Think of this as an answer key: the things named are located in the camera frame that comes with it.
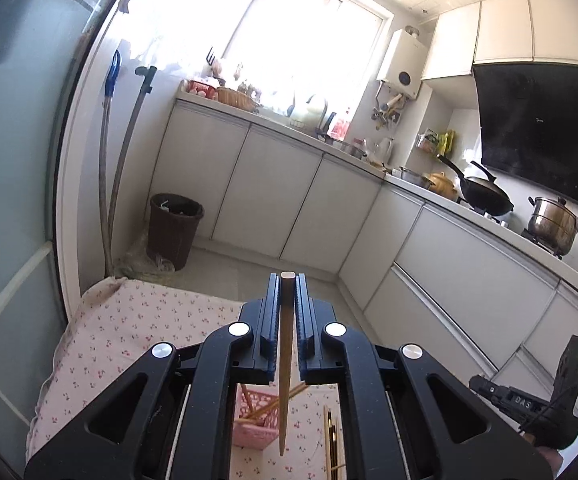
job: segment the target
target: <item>pan handle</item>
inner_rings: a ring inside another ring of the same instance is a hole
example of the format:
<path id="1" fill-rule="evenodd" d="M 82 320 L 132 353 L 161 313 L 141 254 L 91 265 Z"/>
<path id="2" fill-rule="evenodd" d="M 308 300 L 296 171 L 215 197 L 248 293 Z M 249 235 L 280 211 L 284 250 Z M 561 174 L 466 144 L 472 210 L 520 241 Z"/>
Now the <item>pan handle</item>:
<path id="1" fill-rule="evenodd" d="M 487 178 L 489 179 L 490 182 L 496 180 L 496 177 L 493 176 L 482 164 L 478 164 L 478 162 L 476 162 L 475 160 L 471 161 L 470 163 L 473 164 L 480 171 L 482 171 L 482 173 L 487 175 Z"/>
<path id="2" fill-rule="evenodd" d="M 454 170 L 456 172 L 456 174 L 458 175 L 458 177 L 460 177 L 460 180 L 464 180 L 464 173 L 462 171 L 460 171 L 460 168 L 458 168 L 458 166 L 456 166 L 451 160 L 449 160 L 445 155 L 436 155 L 436 158 L 442 162 L 443 164 L 446 164 L 447 166 L 449 166 L 452 170 Z"/>

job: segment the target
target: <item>trash can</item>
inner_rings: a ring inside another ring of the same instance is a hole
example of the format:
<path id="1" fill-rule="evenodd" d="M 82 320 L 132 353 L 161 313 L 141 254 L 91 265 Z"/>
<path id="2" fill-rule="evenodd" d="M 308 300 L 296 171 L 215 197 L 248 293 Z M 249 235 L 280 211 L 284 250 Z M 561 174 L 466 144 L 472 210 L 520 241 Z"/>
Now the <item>trash can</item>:
<path id="1" fill-rule="evenodd" d="M 151 217 L 147 255 L 154 261 L 160 255 L 171 261 L 176 270 L 180 270 L 187 263 L 195 231 L 205 216 L 205 208 L 195 200 L 172 193 L 152 196 L 149 205 Z"/>

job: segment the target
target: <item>black frying pan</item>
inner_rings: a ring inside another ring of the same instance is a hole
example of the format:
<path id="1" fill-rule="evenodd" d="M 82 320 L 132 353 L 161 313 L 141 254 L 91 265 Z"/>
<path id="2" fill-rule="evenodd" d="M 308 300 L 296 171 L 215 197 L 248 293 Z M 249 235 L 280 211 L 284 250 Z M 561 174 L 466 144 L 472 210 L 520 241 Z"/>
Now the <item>black frying pan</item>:
<path id="1" fill-rule="evenodd" d="M 489 180 L 478 176 L 466 177 L 464 176 L 464 173 L 460 171 L 458 166 L 456 166 L 446 156 L 437 155 L 437 157 L 438 160 L 456 172 L 458 178 L 460 178 L 460 191 L 463 192 L 464 199 L 469 202 L 471 206 L 476 209 L 481 209 L 492 216 L 504 215 L 513 210 L 514 205 L 509 200 L 507 193 L 494 184 L 496 177 L 480 164 L 472 161 L 472 164 L 481 169 L 487 175 Z"/>

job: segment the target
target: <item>pink basket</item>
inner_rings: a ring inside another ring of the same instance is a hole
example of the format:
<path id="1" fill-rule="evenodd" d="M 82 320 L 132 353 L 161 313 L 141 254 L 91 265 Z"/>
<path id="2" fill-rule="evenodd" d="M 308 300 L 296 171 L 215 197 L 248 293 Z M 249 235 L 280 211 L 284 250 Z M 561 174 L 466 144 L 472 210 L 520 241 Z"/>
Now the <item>pink basket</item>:
<path id="1" fill-rule="evenodd" d="M 253 404 L 253 409 L 257 410 L 272 402 L 278 396 L 258 392 L 249 389 L 249 397 Z M 245 418 L 249 413 L 247 400 L 242 393 L 242 388 L 238 386 L 236 393 L 236 409 L 234 410 L 235 418 Z M 251 424 L 234 422 L 233 423 L 233 440 L 234 446 L 248 447 L 251 449 L 265 449 L 278 437 L 278 408 L 272 408 Z"/>

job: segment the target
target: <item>water heater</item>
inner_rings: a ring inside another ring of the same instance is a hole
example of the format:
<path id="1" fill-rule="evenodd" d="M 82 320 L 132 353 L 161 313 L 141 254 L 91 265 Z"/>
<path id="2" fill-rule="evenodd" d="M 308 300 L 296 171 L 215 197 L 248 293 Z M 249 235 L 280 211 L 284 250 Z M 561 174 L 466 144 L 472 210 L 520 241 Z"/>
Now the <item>water heater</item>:
<path id="1" fill-rule="evenodd" d="M 415 99 L 426 59 L 427 47 L 404 29 L 397 30 L 389 42 L 377 79 L 392 90 Z"/>

